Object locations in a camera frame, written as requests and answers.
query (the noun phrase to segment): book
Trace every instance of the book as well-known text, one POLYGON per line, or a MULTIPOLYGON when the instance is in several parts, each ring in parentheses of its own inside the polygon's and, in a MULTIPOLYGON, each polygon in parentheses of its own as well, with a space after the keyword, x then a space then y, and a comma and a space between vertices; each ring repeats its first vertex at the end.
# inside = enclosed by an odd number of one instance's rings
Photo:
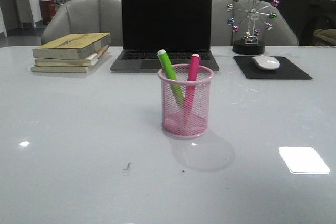
POLYGON ((84 59, 110 42, 110 33, 68 34, 34 48, 33 56, 48 59, 84 59))
POLYGON ((43 73, 87 73, 92 70, 93 67, 101 60, 107 53, 109 46, 105 46, 99 52, 97 60, 93 61, 90 65, 63 65, 63 66, 37 66, 34 65, 30 68, 31 72, 43 72, 43 73))
POLYGON ((97 52, 91 54, 90 56, 79 59, 79 60, 69 60, 69 59, 46 59, 46 58, 36 58, 35 66, 38 67, 56 67, 56 66, 89 66, 95 65, 98 60, 104 55, 109 45, 104 46, 97 52))

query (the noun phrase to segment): mesh cup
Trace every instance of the mesh cup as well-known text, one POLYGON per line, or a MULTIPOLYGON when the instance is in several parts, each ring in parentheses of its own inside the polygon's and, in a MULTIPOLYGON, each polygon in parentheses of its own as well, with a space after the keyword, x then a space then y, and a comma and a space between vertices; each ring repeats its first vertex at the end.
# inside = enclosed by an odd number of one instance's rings
POLYGON ((162 92, 162 127, 168 134, 180 138, 202 135, 208 126, 210 82, 213 71, 199 67, 196 81, 187 81, 189 64, 173 65, 177 80, 168 79, 163 69, 158 71, 162 92))

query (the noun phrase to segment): green marker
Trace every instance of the green marker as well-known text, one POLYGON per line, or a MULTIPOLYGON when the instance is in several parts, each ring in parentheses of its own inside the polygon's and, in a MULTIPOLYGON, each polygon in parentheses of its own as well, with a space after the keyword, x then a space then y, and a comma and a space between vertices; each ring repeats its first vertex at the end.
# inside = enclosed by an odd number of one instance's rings
MULTIPOLYGON (((161 66, 162 66, 167 78, 176 81, 177 77, 176 77, 175 71, 172 67, 172 64, 170 62, 170 59, 169 59, 169 56, 168 56, 167 52, 164 49, 161 49, 161 50, 158 51, 157 56, 159 58, 159 61, 161 63, 161 66)), ((172 91, 173 91, 173 94, 175 96, 175 99, 176 99, 177 103, 180 106, 183 106, 184 97, 183 97, 183 92, 182 92, 181 87, 179 85, 172 84, 171 88, 172 88, 172 91)))

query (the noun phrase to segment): laptop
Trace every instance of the laptop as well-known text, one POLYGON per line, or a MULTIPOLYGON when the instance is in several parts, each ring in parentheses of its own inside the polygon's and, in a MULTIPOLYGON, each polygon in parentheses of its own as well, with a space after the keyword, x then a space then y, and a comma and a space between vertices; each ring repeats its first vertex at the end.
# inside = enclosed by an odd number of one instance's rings
POLYGON ((198 53, 202 66, 218 71, 210 51, 211 6, 212 0, 122 0, 123 51, 110 70, 157 72, 157 52, 165 49, 172 64, 198 53))

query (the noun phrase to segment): marker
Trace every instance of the marker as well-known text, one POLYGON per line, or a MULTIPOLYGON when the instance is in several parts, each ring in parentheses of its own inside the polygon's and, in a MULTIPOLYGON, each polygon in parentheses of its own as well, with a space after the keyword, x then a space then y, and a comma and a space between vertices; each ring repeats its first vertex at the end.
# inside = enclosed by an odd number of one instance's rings
MULTIPOLYGON (((177 77, 176 77, 175 71, 172 67, 172 64, 170 62, 170 59, 169 59, 169 56, 168 56, 167 52, 164 49, 161 49, 161 50, 158 51, 157 56, 159 58, 159 61, 161 63, 161 66, 162 66, 167 78, 176 81, 177 77)), ((179 85, 172 84, 171 88, 172 88, 173 94, 175 96, 175 99, 176 99, 178 105, 183 106, 184 97, 183 97, 181 87, 179 85)))
MULTIPOLYGON (((190 65, 189 65, 189 73, 188 73, 188 81, 196 81, 198 70, 200 68, 200 57, 199 54, 192 54, 190 65)), ((193 107, 194 96, 195 96, 195 88, 196 86, 187 86, 185 100, 183 104, 184 113, 186 115, 189 114, 190 110, 193 107)))

